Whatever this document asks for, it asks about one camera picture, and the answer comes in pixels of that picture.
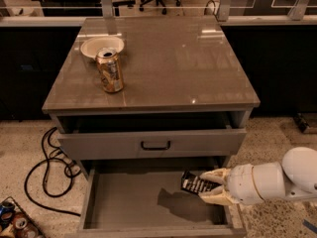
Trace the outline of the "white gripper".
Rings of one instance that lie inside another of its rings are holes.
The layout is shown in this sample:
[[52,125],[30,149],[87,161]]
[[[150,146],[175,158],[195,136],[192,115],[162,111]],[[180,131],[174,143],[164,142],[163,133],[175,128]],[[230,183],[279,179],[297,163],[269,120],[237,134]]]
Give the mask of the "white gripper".
[[234,168],[216,169],[200,175],[219,184],[227,184],[229,192],[221,185],[211,191],[200,192],[199,197],[206,203],[252,205],[267,199],[285,197],[285,180],[280,163],[267,163],[253,166],[240,165]]

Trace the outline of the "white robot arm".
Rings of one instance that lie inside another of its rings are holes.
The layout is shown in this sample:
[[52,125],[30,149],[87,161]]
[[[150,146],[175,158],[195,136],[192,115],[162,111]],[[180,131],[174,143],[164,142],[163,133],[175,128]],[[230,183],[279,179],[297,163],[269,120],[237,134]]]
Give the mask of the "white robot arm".
[[211,191],[199,192],[210,204],[254,205],[270,199],[307,200],[317,196],[317,151],[296,147],[281,162],[245,164],[200,175],[219,183]]

